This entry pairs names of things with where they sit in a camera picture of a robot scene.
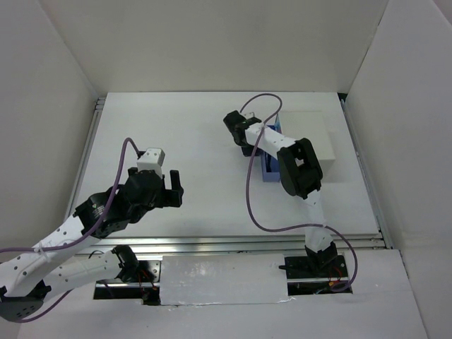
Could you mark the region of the blue drawer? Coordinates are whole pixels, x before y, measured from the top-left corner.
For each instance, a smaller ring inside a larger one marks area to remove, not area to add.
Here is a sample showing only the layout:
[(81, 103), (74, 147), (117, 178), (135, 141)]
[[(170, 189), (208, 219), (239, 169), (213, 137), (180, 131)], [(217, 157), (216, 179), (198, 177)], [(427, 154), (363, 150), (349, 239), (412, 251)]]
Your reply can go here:
[(274, 121), (274, 129), (278, 132), (278, 133), (282, 133), (282, 129), (281, 129), (281, 119), (280, 119), (280, 114), (276, 115), (275, 121)]

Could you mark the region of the purple drawer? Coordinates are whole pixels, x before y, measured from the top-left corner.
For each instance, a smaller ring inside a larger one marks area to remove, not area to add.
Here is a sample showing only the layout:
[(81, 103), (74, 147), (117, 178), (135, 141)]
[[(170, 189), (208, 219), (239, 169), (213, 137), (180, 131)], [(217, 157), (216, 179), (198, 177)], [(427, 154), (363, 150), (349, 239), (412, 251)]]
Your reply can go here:
[(279, 182), (280, 167), (278, 162), (278, 151), (282, 148), (283, 139), (274, 129), (273, 125), (265, 128), (264, 135), (259, 141), (261, 172), (264, 182)]

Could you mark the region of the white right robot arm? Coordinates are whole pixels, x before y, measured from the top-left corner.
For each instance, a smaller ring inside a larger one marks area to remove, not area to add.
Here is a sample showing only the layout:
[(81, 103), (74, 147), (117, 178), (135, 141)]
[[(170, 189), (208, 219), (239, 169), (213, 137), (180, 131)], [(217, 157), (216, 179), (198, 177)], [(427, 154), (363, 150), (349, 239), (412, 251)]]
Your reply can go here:
[(321, 205), (321, 180), (323, 171), (311, 141), (307, 138), (296, 140), (273, 130), (256, 117), (246, 118), (238, 111), (230, 112), (223, 119), (234, 142), (249, 157), (252, 167), (257, 151), (262, 151), (278, 161), (280, 183), (290, 196), (302, 200), (302, 211), (308, 222), (289, 227), (268, 228), (260, 225), (251, 209), (249, 185), (251, 174), (246, 176), (246, 207), (251, 221), (264, 232), (286, 232), (303, 229), (304, 248), (307, 253), (307, 268), (312, 275), (323, 276), (332, 267), (338, 251), (327, 226)]

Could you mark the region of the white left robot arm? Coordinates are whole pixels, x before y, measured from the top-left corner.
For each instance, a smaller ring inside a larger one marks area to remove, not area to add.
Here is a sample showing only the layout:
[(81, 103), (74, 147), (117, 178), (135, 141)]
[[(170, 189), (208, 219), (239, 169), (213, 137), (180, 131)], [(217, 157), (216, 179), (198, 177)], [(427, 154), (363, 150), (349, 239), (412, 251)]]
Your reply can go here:
[(32, 251), (1, 264), (1, 317), (14, 323), (28, 322), (45, 302), (87, 283), (119, 279), (137, 281), (153, 273), (136, 258), (128, 245), (118, 245), (84, 261), (69, 259), (114, 232), (135, 224), (155, 208), (178, 208), (184, 190), (179, 172), (169, 173), (171, 187), (153, 170), (129, 169), (124, 184), (91, 195), (53, 233)]

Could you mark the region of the white drawer organizer box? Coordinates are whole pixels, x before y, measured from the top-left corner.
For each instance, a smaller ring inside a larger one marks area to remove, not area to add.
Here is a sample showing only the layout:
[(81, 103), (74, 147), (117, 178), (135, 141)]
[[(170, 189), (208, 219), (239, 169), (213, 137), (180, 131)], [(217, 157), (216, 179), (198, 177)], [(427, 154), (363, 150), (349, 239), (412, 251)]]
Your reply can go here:
[(297, 140), (309, 139), (322, 165), (331, 165), (335, 161), (331, 139), (320, 112), (281, 112), (280, 119), (281, 134)]

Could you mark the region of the white foil-taped cover panel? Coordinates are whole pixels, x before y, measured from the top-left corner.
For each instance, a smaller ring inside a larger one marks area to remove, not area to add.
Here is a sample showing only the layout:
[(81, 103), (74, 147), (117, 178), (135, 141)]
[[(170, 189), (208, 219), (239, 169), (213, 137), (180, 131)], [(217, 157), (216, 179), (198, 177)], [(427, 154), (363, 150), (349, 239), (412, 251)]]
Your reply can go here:
[(165, 256), (160, 301), (165, 306), (277, 304), (289, 299), (281, 254)]

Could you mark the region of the aluminium frame rail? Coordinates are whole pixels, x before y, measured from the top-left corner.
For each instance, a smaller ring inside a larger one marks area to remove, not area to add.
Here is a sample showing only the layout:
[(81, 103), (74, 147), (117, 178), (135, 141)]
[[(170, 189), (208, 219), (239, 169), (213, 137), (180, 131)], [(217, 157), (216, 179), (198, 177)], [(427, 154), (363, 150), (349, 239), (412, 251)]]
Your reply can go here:
[(298, 252), (304, 250), (304, 237), (299, 235), (258, 237), (169, 237), (169, 238), (112, 238), (104, 239), (80, 254), (109, 251), (128, 245), (136, 254), (144, 256), (170, 254), (239, 254), (253, 252)]

